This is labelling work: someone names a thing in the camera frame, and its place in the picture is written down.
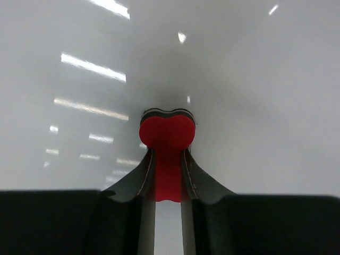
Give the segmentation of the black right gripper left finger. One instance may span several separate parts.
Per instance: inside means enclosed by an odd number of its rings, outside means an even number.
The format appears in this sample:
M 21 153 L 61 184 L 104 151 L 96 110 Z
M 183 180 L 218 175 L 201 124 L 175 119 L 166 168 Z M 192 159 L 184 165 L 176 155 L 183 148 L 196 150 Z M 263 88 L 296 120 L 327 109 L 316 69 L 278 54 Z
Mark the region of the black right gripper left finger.
M 1 192 L 1 254 L 153 254 L 156 153 L 104 191 Z

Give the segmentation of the red whiteboard eraser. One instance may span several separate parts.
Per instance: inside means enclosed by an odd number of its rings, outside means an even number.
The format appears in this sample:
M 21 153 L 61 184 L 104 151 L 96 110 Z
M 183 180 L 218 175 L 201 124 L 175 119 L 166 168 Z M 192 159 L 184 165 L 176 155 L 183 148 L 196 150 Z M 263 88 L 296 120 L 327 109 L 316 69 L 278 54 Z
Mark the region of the red whiteboard eraser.
M 151 108 L 141 117 L 139 137 L 156 154 L 156 201 L 181 202 L 181 153 L 192 144 L 196 122 L 183 108 Z

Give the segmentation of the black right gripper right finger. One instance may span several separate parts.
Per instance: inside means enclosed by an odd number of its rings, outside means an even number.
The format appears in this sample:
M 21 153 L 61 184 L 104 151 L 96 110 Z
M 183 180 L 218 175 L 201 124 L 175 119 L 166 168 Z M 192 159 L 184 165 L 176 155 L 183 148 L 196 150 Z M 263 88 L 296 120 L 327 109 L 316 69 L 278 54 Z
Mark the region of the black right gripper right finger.
M 185 254 L 339 254 L 339 198 L 236 194 L 181 153 Z

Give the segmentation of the white whiteboard black frame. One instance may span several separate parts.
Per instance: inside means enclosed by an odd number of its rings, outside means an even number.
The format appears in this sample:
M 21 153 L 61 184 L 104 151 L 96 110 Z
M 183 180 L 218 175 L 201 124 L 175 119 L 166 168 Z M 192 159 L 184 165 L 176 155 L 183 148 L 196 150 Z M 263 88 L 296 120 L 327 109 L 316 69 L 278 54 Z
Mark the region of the white whiteboard black frame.
M 236 194 L 339 198 L 339 1 L 1 1 L 1 192 L 104 191 L 151 108 Z M 181 202 L 153 254 L 185 254 Z

